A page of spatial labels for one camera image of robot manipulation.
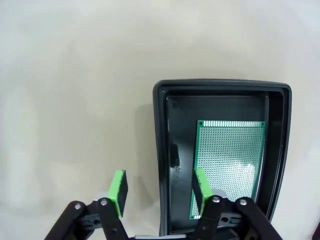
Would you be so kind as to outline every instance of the white background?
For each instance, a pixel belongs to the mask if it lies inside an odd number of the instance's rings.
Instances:
[[[288,83],[289,150],[272,224],[320,220],[320,3],[1,0],[0,239],[43,239],[67,203],[127,169],[123,223],[158,234],[152,89],[162,79]],[[102,239],[98,231],[92,239]]]

